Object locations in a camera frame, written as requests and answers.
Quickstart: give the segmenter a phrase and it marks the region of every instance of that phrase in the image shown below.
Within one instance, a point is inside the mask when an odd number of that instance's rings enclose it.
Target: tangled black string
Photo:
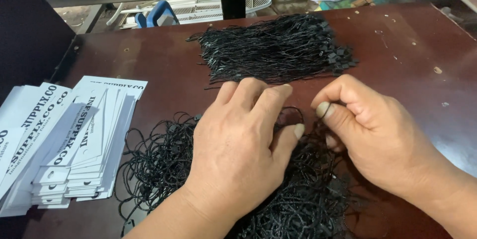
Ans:
[[[193,132],[200,115],[175,115],[176,120],[162,120],[147,138],[137,132],[141,142],[124,153],[131,159],[119,167],[128,197],[120,199],[119,214],[128,221],[135,210],[150,213],[171,193],[182,187],[190,172]],[[303,122],[301,112],[293,107],[282,110],[275,131],[285,124]],[[323,126],[315,123],[291,155],[282,185],[258,208],[240,219],[227,239],[336,239],[344,238],[344,213],[350,193],[348,182],[333,172],[337,156],[326,147]],[[135,207],[123,215],[123,205]]]
[[[209,28],[192,35],[210,68],[210,84],[254,77],[284,84],[320,76],[339,76],[355,67],[351,50],[334,42],[333,30],[319,14],[280,16],[249,27]]]

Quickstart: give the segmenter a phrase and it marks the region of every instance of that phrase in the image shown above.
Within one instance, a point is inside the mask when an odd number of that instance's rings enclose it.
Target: concrete floor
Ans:
[[[126,3],[125,8],[134,8],[136,5],[143,2]],[[257,16],[277,15],[277,14],[293,14],[305,13],[306,11],[314,11],[318,5],[310,0],[272,0],[272,6],[266,9],[257,11]],[[89,6],[76,6],[55,8],[58,14],[66,21],[66,23],[77,31],[80,25],[84,22],[89,14]],[[117,30],[121,16],[111,26],[107,26],[106,22],[113,16],[115,11],[105,11],[98,22],[95,24],[92,33]]]

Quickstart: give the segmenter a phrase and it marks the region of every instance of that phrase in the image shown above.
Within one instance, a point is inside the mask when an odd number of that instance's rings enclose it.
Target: finger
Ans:
[[[234,95],[235,90],[238,86],[239,83],[234,81],[226,81],[225,83],[223,83],[220,87],[220,90],[218,91],[215,102],[221,105],[227,104]]]
[[[312,101],[312,108],[316,109],[322,102],[342,101],[358,115],[367,107],[373,106],[373,101],[381,96],[378,92],[366,86],[351,75],[342,75],[325,86]]]
[[[245,78],[238,84],[229,103],[251,111],[259,96],[267,88],[267,84],[258,79]]]
[[[299,123],[283,127],[273,136],[270,146],[273,163],[281,170],[287,168],[291,152],[305,132],[305,125]]]
[[[346,146],[336,134],[328,133],[325,135],[325,138],[326,138],[326,146],[330,150],[336,153],[340,153],[346,149]]]
[[[348,144],[353,138],[364,134],[365,128],[356,121],[355,115],[346,107],[322,102],[316,114],[343,142]]]
[[[251,117],[261,121],[262,128],[272,131],[283,104],[292,92],[289,84],[265,89],[250,112]]]

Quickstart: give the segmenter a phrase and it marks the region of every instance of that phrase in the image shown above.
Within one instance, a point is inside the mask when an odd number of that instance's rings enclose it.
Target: wooden tabletop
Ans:
[[[345,73],[397,98],[447,158],[477,176],[477,113],[473,108],[477,104],[477,42],[431,4],[368,6],[322,14],[337,41],[352,46],[354,57],[361,60]],[[203,90],[209,70],[196,65],[201,61],[198,43],[185,39],[209,25],[247,26],[259,20],[263,18],[87,34],[81,36],[83,46],[64,85],[74,86],[83,75],[149,81],[131,123],[149,132],[175,112],[203,113],[218,92]],[[291,83],[294,91],[286,105],[305,111],[308,130],[315,120],[310,102],[331,80]],[[348,221],[357,236],[450,238],[423,212],[374,187],[350,167],[360,183],[358,191],[372,199],[358,224],[355,219]],[[73,201],[67,210],[30,210],[22,220],[26,239],[117,239],[123,224],[114,198]]]

